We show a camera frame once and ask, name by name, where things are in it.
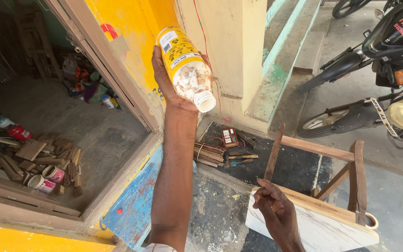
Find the turn signal light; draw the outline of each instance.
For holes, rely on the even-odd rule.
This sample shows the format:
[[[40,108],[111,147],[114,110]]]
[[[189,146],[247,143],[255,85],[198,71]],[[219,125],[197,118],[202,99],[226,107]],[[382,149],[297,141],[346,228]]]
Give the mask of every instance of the turn signal light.
[[[399,86],[403,85],[403,71],[399,70],[395,72],[396,82]]]

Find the qr code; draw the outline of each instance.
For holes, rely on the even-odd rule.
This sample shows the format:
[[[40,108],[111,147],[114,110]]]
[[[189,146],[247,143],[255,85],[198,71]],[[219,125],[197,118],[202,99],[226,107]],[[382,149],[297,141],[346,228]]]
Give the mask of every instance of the qr code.
[[[168,43],[168,44],[163,48],[164,53],[167,53],[167,51],[169,51],[171,48],[172,48],[171,44]]]

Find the man's right hand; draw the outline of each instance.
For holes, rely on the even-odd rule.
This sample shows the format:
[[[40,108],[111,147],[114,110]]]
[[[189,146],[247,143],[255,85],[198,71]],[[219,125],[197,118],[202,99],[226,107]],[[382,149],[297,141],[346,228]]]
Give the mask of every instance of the man's right hand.
[[[254,209],[260,210],[268,232],[283,252],[304,252],[299,240],[298,223],[293,203],[268,180],[257,179],[262,186],[255,194]]]

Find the hand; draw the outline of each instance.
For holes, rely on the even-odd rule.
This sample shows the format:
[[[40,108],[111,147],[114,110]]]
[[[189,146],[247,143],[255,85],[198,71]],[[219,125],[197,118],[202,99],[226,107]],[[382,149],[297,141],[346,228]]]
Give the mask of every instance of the hand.
[[[257,179],[262,186],[255,194],[254,209],[260,210],[268,232],[283,252],[305,251],[299,240],[298,223],[293,203],[268,180]]]
[[[198,52],[203,60],[208,64],[208,58],[206,55]],[[172,85],[169,75],[162,60],[161,49],[159,46],[153,46],[152,66],[155,72],[155,81],[161,89],[164,98],[167,101],[167,106],[172,106],[178,109],[187,110],[188,112],[196,112],[198,114],[197,107],[190,101],[179,96]]]

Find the yellow plastic bottle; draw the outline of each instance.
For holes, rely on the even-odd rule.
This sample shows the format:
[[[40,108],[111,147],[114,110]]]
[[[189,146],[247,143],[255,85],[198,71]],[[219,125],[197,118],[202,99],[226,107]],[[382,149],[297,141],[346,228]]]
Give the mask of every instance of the yellow plastic bottle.
[[[212,71],[195,49],[186,33],[176,26],[162,30],[156,39],[163,63],[176,93],[192,101],[200,112],[214,108]]]

